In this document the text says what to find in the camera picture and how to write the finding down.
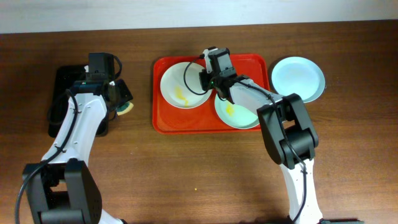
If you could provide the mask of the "green yellow sponge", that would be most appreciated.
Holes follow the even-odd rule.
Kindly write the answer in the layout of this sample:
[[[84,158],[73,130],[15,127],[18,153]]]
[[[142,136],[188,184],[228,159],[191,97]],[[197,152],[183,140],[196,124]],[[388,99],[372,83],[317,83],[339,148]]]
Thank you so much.
[[[122,115],[130,112],[133,107],[134,107],[134,105],[130,101],[128,101],[116,109],[116,114],[118,116],[122,116]]]

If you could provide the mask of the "white plate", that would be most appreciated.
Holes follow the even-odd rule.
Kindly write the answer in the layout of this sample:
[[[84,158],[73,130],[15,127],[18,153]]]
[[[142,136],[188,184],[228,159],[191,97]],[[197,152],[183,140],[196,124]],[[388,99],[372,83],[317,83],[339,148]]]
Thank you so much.
[[[204,104],[211,96],[210,90],[204,95],[196,95],[186,87],[183,74],[188,64],[189,62],[180,62],[172,65],[164,72],[160,81],[161,94],[166,102],[180,109],[196,108]],[[199,79],[199,73],[202,70],[201,65],[192,63],[185,73],[188,87],[196,93],[204,92]]]

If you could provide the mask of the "light green plate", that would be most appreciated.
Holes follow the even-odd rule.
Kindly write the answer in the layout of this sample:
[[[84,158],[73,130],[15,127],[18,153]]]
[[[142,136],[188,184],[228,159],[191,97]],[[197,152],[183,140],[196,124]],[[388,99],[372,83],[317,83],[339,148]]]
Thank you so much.
[[[243,106],[215,97],[215,110],[219,119],[236,129],[251,129],[259,125],[257,115]]]

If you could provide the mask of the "light blue plate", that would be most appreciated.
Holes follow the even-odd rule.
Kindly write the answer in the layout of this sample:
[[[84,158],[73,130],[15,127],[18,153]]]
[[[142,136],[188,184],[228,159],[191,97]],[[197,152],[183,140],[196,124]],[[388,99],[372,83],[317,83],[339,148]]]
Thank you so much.
[[[304,103],[318,99],[326,87],[321,68],[304,57],[286,57],[271,72],[271,82],[280,95],[298,94]]]

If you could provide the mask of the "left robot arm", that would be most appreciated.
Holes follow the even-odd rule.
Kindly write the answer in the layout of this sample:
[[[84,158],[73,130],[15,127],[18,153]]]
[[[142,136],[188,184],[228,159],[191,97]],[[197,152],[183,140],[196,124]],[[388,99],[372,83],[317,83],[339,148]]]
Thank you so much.
[[[15,222],[26,194],[34,223],[124,223],[103,209],[88,161],[100,123],[132,100],[131,92],[119,79],[77,81],[64,94],[67,113],[57,137],[39,163],[23,170]]]

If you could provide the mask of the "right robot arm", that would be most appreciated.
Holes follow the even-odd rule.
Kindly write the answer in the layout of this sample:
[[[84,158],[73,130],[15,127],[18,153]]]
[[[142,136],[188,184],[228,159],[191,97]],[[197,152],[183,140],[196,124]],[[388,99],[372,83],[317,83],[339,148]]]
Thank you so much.
[[[291,222],[321,223],[313,180],[318,135],[301,97],[271,93],[233,68],[202,70],[199,79],[203,90],[216,90],[221,98],[257,114],[268,155],[284,176]]]

